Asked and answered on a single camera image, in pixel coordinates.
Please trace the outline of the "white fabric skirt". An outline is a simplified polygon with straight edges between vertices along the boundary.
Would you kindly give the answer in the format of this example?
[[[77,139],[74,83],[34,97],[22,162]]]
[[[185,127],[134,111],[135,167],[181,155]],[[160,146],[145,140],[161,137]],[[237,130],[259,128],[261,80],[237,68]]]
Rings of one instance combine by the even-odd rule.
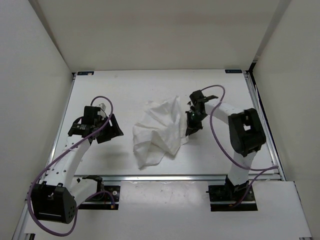
[[[132,128],[133,153],[140,170],[158,165],[168,154],[175,156],[189,141],[187,117],[176,95],[158,103],[148,101],[142,117]]]

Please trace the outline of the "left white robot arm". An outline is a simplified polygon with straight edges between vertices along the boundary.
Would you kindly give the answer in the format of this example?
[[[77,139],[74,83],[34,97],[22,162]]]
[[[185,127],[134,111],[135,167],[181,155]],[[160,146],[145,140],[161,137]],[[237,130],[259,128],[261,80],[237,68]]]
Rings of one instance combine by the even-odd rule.
[[[61,155],[40,173],[27,195],[27,206],[32,219],[69,224],[78,212],[78,206],[87,200],[100,200],[107,193],[103,179],[86,175],[73,180],[83,156],[93,142],[108,142],[123,136],[114,114],[106,116],[94,107],[71,125]]]

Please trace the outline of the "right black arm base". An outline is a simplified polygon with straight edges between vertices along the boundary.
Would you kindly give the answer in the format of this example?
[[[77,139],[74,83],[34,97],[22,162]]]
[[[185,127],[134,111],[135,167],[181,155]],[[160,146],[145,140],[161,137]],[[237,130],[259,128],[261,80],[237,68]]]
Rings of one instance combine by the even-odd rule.
[[[208,191],[211,212],[255,212],[258,210],[253,187],[250,181],[233,185],[228,177],[224,185],[209,185]]]

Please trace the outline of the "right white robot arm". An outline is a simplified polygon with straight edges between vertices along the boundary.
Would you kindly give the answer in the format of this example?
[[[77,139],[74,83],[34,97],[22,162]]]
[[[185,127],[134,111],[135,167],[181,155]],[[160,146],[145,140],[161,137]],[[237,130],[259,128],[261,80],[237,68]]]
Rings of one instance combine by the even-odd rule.
[[[228,125],[230,144],[234,150],[230,172],[226,177],[224,193],[230,200],[238,199],[249,184],[249,171],[253,159],[266,143],[258,112],[254,108],[240,109],[228,103],[220,103],[217,96],[190,96],[190,110],[186,112],[186,136],[203,128],[202,121],[213,117]]]

